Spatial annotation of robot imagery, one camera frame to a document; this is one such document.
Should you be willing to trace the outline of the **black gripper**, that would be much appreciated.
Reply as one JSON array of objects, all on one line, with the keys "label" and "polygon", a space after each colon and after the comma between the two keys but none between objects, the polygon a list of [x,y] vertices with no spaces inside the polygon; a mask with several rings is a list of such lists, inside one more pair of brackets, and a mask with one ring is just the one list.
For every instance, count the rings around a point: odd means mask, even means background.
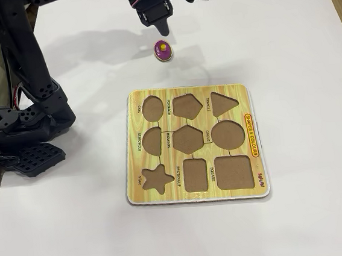
[{"label": "black gripper", "polygon": [[147,27],[154,25],[161,36],[169,35],[167,16],[170,12],[169,0],[128,0],[136,10],[140,21]]}]

